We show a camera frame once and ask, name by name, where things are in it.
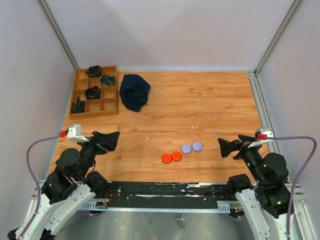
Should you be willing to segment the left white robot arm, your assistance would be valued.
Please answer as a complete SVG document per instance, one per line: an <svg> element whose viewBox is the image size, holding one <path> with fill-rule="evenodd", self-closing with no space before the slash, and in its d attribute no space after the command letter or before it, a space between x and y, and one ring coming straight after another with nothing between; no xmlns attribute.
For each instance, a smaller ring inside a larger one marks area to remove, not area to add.
<svg viewBox="0 0 320 240"><path fill-rule="evenodd" d="M54 136L63 137L75 141L81 149L64 150L43 185L30 171L36 184L36 206L21 227L8 233L10 240L52 240L86 201L101 198L108 192L107 180L98 171L89 172L89 169L95 166L96 156L116 149L120 132L93 131L90 137L84 137L73 126Z"/></svg>

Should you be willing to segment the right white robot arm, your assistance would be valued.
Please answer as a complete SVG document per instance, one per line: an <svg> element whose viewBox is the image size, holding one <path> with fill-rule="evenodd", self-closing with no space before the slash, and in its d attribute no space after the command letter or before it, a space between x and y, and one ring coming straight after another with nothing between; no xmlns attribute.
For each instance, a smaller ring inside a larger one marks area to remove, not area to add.
<svg viewBox="0 0 320 240"><path fill-rule="evenodd" d="M273 141L271 131L257 132L254 137L238 135L233 141L218 138L222 158L232 152L234 160L243 160L256 181L252 185L246 174L229 177L227 196L237 200L256 240L291 240L294 218L293 198L286 187L289 171L284 156L259 153L263 144Z"/></svg>

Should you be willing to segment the orange earbud charging case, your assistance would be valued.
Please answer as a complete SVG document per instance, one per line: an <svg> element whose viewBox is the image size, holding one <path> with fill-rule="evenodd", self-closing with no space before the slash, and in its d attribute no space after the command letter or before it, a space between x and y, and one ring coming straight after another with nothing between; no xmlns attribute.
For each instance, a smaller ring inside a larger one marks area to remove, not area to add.
<svg viewBox="0 0 320 240"><path fill-rule="evenodd" d="M169 164L172 161L172 156L169 153L165 153L161 156L161 161L165 164Z"/></svg>

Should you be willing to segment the purple charging case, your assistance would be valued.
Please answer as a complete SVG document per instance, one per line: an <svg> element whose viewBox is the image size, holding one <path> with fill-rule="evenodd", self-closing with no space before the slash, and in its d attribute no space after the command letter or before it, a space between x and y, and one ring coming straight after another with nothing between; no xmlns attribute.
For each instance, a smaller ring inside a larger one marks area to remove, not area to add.
<svg viewBox="0 0 320 240"><path fill-rule="evenodd" d="M200 142L196 141L192 144L192 149L196 152L199 152L203 149L203 145Z"/></svg>
<svg viewBox="0 0 320 240"><path fill-rule="evenodd" d="M184 144L181 146L181 152L184 154L190 154L192 151L192 147L189 144Z"/></svg>

